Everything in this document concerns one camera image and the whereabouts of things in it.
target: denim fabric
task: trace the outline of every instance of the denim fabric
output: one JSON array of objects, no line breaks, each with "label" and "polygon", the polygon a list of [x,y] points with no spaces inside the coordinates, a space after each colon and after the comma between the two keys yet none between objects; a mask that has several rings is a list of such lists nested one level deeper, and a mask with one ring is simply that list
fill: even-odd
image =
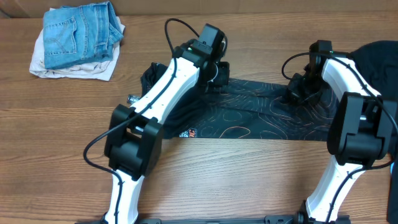
[{"label": "denim fabric", "polygon": [[51,10],[43,21],[46,69],[112,60],[123,38],[110,2]]}]

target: white cloth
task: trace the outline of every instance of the white cloth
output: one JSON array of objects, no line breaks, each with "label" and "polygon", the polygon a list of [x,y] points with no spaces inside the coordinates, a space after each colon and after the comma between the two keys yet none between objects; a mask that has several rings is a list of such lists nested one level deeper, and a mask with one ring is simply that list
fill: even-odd
[{"label": "white cloth", "polygon": [[[119,22],[120,29],[123,33],[125,26]],[[40,78],[91,78],[109,81],[112,77],[113,70],[116,66],[120,54],[120,44],[116,42],[113,45],[113,59],[105,62],[91,62],[82,65],[74,65],[69,68],[58,70],[45,69],[44,67],[44,42],[43,30],[40,32],[39,38],[36,40],[35,49],[30,63],[30,73]]]}]

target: folded blue jeans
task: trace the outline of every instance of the folded blue jeans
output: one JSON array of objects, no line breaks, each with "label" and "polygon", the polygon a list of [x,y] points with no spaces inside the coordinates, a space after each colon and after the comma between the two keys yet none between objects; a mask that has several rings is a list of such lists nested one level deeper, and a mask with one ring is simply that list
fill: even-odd
[{"label": "folded blue jeans", "polygon": [[47,69],[112,60],[113,44],[123,38],[110,2],[51,10],[43,23]]}]

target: denim pocket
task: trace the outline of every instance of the denim pocket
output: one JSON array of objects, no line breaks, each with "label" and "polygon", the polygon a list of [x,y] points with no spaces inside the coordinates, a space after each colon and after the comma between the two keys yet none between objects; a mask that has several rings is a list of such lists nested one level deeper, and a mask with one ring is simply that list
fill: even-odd
[{"label": "denim pocket", "polygon": [[74,17],[44,27],[44,55],[76,53],[76,20]]}]

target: wooden surface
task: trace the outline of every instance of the wooden surface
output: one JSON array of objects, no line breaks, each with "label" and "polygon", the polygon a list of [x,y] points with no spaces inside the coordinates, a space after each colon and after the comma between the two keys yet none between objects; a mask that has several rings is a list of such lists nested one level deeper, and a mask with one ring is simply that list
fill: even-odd
[{"label": "wooden surface", "polygon": [[[2,0],[11,17],[43,17],[50,7],[82,6],[99,0]],[[112,0],[117,15],[224,14],[255,12],[398,11],[398,0]]]},{"label": "wooden surface", "polygon": [[[126,25],[110,82],[42,79],[29,73],[41,19],[0,20],[0,223],[65,224],[99,219],[108,210],[111,176],[85,164],[83,148],[108,128],[112,110],[141,92],[151,62],[167,63],[168,16],[122,17]],[[178,16],[228,36],[231,77],[286,84],[280,67],[318,39],[350,51],[398,37],[395,12],[328,12]],[[170,26],[174,45],[193,37]],[[287,74],[302,71],[299,58]],[[106,165],[104,142],[90,158]],[[144,182],[143,217],[233,218],[294,213],[317,186],[329,154],[324,142],[173,139]],[[344,201],[353,223],[385,223],[389,171],[365,173]]]}]

